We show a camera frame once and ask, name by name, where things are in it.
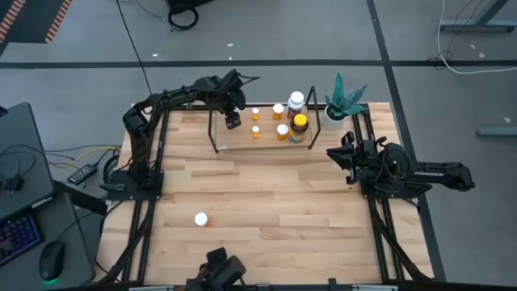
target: power adapter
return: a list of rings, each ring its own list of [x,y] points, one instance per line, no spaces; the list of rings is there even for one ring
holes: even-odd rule
[[[84,182],[84,180],[90,178],[93,174],[97,172],[97,167],[86,164],[82,166],[79,170],[73,173],[70,177],[67,178],[69,182],[78,186],[80,183]]]
[[[25,182],[25,180],[23,180],[22,176],[20,174],[16,174],[13,178],[7,179],[4,189],[9,193],[20,191],[22,189],[23,182]]]

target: desk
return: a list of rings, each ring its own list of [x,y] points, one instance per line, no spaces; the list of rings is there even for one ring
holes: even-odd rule
[[[376,137],[399,142],[389,103],[369,107]],[[207,126],[204,111],[170,114],[163,196],[154,214],[146,285],[184,285],[196,276],[205,253],[218,247],[241,259],[247,284],[327,284],[332,277],[339,284],[381,282],[368,203],[360,185],[347,185],[347,173],[326,156],[326,149],[339,146],[343,134],[353,130],[351,118],[342,131],[322,129],[310,151],[298,147],[216,154]],[[129,157],[126,135],[120,165]],[[399,243],[432,276],[417,209],[403,200],[390,204]],[[105,221],[98,253],[105,268],[127,244],[133,206],[124,202]],[[198,212],[208,215],[207,227],[195,226]],[[394,277],[386,243],[385,250]],[[139,257],[137,250],[132,279]]]
[[[44,242],[10,261],[0,269],[2,290],[50,290],[74,287],[88,283],[94,277],[93,262],[88,254],[82,228],[70,227],[62,236],[65,244],[63,272],[52,284],[40,276],[41,252],[47,243],[55,240],[71,223],[78,219],[72,202],[73,193],[62,192],[34,210]]]

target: gray floor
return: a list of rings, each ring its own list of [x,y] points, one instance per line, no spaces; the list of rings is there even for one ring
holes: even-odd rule
[[[160,15],[166,14],[162,0],[141,2]],[[447,1],[446,19],[454,19],[466,2]],[[437,55],[441,1],[376,0],[375,4],[392,60],[424,61]],[[477,0],[465,9],[465,18],[476,4]],[[189,32],[170,32],[166,23],[142,11],[135,0],[121,1],[121,6],[144,61],[223,61],[230,57],[380,60],[364,1],[215,0],[200,8],[200,23]],[[516,12],[517,2],[510,2],[496,18],[517,20]],[[442,46],[451,38],[451,33],[444,33]],[[479,60],[479,53],[485,59],[516,60],[517,32],[465,33],[456,39],[452,52],[455,60]],[[0,62],[135,60],[112,0],[75,0],[51,45],[9,44],[0,57]],[[153,91],[161,91],[204,75],[222,75],[229,69],[149,68],[146,72]],[[369,85],[364,101],[391,102],[382,67],[237,69],[262,77],[246,86],[249,101],[285,101],[291,91],[308,91],[310,85],[316,86],[323,100],[325,94],[331,94],[335,74],[340,72],[349,88]],[[517,71],[461,76],[430,67],[393,70],[417,157],[462,161],[477,183],[477,188],[467,193],[436,187],[427,194],[447,279],[517,285],[517,255],[513,251],[517,214],[512,199],[517,144],[515,139],[481,139],[475,134],[478,126],[508,125],[505,118],[515,125]],[[120,143],[123,112],[147,96],[140,69],[0,70],[0,86],[3,106],[21,101],[32,104],[47,149]],[[56,179],[69,174],[53,170]],[[94,180],[89,185],[86,192],[103,194]]]

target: shelf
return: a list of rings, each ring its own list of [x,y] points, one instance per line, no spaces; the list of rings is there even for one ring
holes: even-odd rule
[[[252,108],[258,108],[258,120],[253,120]],[[277,138],[276,127],[280,124],[289,126],[291,119],[287,117],[287,106],[281,120],[273,119],[272,106],[260,106],[250,104],[248,108],[240,111],[241,126],[228,130],[225,125],[225,116],[221,114],[214,115],[214,125],[212,127],[214,133],[214,141],[218,150],[245,150],[245,149],[270,149],[270,148],[291,148],[291,147],[309,147],[315,133],[315,124],[311,120],[315,120],[316,116],[313,110],[308,110],[306,106],[301,111],[309,120],[309,128],[305,133],[305,138],[300,143],[294,143],[288,139],[279,141]],[[251,129],[254,126],[260,128],[258,138],[253,138]]]

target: potted plant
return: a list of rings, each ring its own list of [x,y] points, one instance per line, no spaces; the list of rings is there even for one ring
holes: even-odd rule
[[[332,99],[325,95],[326,107],[325,118],[322,122],[323,126],[330,130],[340,130],[343,128],[343,123],[345,123],[345,117],[361,112],[364,108],[357,104],[357,102],[363,96],[366,86],[364,85],[360,89],[345,95],[343,79],[341,74],[338,73]]]

